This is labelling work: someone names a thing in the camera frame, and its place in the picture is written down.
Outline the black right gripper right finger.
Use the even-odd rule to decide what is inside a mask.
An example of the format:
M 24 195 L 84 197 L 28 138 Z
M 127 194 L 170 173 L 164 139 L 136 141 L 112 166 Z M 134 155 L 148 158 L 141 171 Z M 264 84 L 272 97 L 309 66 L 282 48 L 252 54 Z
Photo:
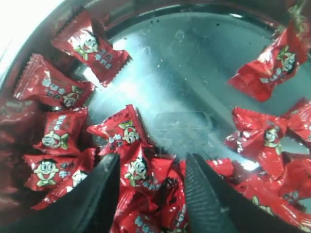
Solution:
M 196 153 L 186 157 L 185 199 L 193 233 L 299 233 L 230 187 Z

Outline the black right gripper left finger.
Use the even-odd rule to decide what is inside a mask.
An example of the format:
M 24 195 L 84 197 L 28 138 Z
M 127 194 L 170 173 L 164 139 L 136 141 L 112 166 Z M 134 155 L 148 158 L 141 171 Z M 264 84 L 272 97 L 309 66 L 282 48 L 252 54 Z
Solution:
M 72 191 L 2 233 L 107 233 L 120 191 L 120 157 L 106 155 Z

